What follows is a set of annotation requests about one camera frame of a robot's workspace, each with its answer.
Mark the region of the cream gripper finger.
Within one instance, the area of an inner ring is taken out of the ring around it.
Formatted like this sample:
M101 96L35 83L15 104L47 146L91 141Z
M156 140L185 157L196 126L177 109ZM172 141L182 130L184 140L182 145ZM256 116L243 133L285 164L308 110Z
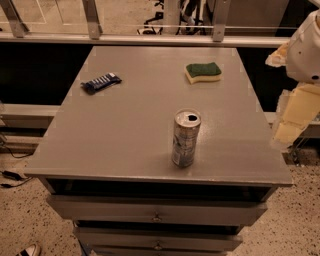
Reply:
M286 66L288 46L288 42L282 44L277 50L267 57L265 64L276 68Z
M273 141L292 144L320 113L320 86L299 83L291 92L283 91L273 126Z

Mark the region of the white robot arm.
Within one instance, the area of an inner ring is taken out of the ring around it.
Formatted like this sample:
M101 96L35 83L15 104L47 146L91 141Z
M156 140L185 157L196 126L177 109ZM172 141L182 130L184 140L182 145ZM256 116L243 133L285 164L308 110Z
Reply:
M298 82L291 92L281 93L272 127L271 143L286 148L320 113L320 10L310 13L265 64L284 66L287 76Z

